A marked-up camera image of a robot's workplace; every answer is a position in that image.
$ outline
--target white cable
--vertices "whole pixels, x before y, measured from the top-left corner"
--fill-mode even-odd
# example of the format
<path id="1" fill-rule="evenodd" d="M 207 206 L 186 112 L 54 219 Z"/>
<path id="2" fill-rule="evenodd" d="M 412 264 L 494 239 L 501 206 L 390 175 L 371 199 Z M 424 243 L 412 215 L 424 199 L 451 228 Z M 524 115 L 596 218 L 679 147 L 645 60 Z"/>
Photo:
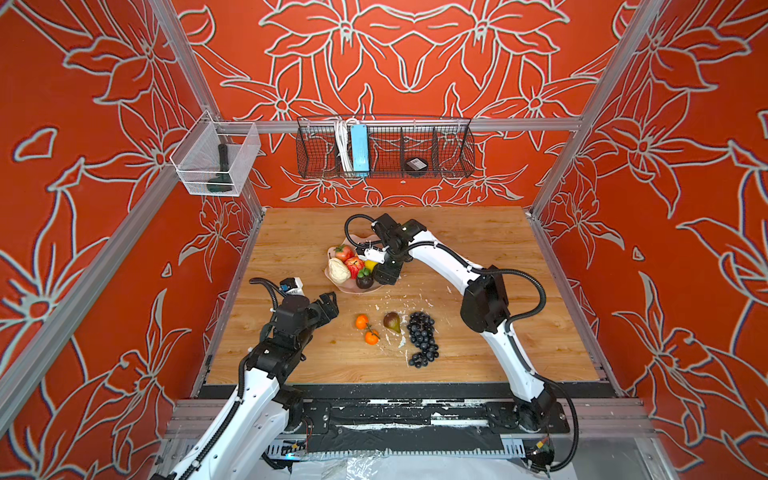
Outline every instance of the white cable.
<path id="1" fill-rule="evenodd" d="M 341 168 L 345 172 L 351 172 L 354 170 L 352 166 L 352 160 L 349 158 L 346 149 L 349 141 L 349 129 L 348 125 L 358 124 L 356 118 L 350 118 L 346 121 L 341 118 L 336 119 L 333 123 L 333 130 L 336 133 L 336 146 L 339 148 L 339 158 L 341 159 Z"/>

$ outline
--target orange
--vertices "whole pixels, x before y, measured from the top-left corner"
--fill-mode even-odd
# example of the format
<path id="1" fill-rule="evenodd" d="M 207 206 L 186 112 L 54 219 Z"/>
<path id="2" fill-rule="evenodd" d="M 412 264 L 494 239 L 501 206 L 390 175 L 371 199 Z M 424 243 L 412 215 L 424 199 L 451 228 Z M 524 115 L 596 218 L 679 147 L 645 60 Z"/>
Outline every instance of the orange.
<path id="1" fill-rule="evenodd" d="M 355 326 L 358 330 L 363 330 L 368 327 L 368 316 L 363 313 L 361 315 L 357 316 L 357 319 L 355 319 Z"/>
<path id="2" fill-rule="evenodd" d="M 369 345 L 375 345 L 379 342 L 379 332 L 376 332 L 375 330 L 371 330 L 370 332 L 366 333 L 366 343 Z"/>

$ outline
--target white mesh basket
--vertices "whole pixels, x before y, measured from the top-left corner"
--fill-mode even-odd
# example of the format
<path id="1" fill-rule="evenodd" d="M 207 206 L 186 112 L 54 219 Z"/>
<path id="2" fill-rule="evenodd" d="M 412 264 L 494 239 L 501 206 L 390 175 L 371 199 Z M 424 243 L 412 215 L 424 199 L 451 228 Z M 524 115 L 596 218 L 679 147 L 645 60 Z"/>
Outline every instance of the white mesh basket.
<path id="1" fill-rule="evenodd" d="M 227 168 L 222 168 L 219 145 L 227 146 Z M 238 197 L 261 148 L 256 125 L 237 144 L 216 132 L 216 122 L 204 113 L 170 156 L 182 183 L 193 195 Z"/>

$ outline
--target black wire basket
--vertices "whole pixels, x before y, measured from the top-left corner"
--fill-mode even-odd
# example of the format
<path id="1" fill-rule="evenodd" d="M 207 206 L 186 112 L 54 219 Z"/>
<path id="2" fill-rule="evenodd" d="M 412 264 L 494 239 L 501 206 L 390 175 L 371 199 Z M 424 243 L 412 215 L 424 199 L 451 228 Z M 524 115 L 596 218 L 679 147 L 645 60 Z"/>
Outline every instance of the black wire basket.
<path id="1" fill-rule="evenodd" d="M 303 178 L 459 178 L 475 172 L 475 138 L 469 118 L 376 115 L 368 128 L 368 170 L 344 171 L 336 144 L 336 117 L 301 117 L 296 162 Z M 351 135 L 347 154 L 352 159 Z"/>

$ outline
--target blue power strip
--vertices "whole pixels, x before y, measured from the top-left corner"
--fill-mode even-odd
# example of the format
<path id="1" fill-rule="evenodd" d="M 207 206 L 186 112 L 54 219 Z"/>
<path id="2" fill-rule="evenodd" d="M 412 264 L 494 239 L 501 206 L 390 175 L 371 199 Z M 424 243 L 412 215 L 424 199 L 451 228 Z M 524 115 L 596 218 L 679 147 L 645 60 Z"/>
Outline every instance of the blue power strip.
<path id="1" fill-rule="evenodd" d="M 352 168 L 357 177 L 367 177 L 370 171 L 368 163 L 368 127 L 355 124 L 349 127 L 352 137 Z"/>

